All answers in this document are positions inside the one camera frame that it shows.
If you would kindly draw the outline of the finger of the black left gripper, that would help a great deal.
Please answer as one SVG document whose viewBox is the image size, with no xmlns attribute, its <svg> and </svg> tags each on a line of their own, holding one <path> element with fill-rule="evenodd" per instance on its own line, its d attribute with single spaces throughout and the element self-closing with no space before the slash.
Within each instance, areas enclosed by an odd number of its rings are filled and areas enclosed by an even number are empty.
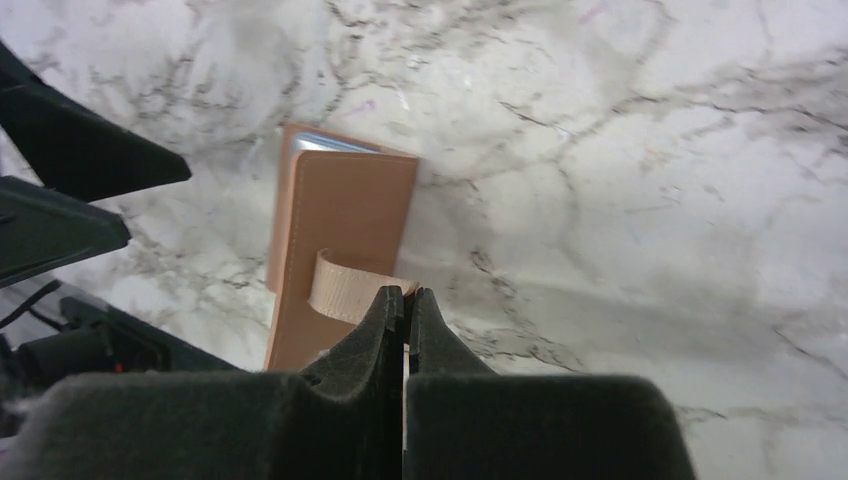
<svg viewBox="0 0 848 480">
<path fill-rule="evenodd" d="M 1 127 L 43 185 L 92 202 L 186 181 L 185 159 L 46 84 L 1 46 Z"/>
<path fill-rule="evenodd" d="M 13 176 L 1 178 L 1 286 L 126 247 L 121 217 Z"/>
</svg>

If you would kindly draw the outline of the tan leather card holder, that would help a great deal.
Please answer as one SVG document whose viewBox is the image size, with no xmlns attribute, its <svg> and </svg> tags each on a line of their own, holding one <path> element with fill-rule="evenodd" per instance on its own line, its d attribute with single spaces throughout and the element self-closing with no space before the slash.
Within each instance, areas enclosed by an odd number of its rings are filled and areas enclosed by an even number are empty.
<svg viewBox="0 0 848 480">
<path fill-rule="evenodd" d="M 315 127 L 282 131 L 267 286 L 276 295 L 264 366 L 306 367 L 359 324 L 395 277 L 417 157 Z"/>
</svg>

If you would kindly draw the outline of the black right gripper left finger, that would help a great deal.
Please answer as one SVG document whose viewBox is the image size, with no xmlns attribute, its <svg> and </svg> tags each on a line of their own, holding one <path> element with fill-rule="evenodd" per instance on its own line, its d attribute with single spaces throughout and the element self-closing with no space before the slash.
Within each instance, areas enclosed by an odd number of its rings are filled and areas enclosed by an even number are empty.
<svg viewBox="0 0 848 480">
<path fill-rule="evenodd" d="M 37 398 L 5 479 L 398 479 L 405 300 L 305 370 L 86 374 Z"/>
</svg>

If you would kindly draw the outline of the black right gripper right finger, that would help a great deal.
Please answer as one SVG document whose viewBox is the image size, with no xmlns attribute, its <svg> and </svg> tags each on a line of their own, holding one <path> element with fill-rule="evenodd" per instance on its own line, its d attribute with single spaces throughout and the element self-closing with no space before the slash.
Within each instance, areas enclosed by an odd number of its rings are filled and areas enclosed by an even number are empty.
<svg viewBox="0 0 848 480">
<path fill-rule="evenodd" d="M 408 479 L 692 479 L 674 410 L 627 375 L 502 375 L 446 325 L 434 293 L 407 303 Z"/>
</svg>

